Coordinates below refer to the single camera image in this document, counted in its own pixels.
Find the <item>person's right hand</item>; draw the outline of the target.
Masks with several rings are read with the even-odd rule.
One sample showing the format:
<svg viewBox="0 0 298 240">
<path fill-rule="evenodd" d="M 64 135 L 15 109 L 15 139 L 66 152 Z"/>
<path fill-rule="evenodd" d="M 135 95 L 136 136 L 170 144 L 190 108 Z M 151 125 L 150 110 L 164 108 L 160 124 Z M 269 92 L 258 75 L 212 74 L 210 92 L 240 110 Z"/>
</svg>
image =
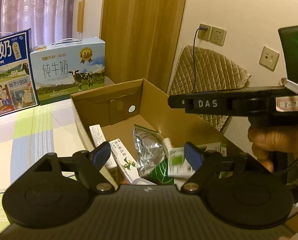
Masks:
<svg viewBox="0 0 298 240">
<path fill-rule="evenodd" d="M 248 139 L 257 161 L 269 172 L 274 171 L 271 152 L 292 153 L 298 157 L 298 126 L 260 127 L 250 126 Z"/>
</svg>

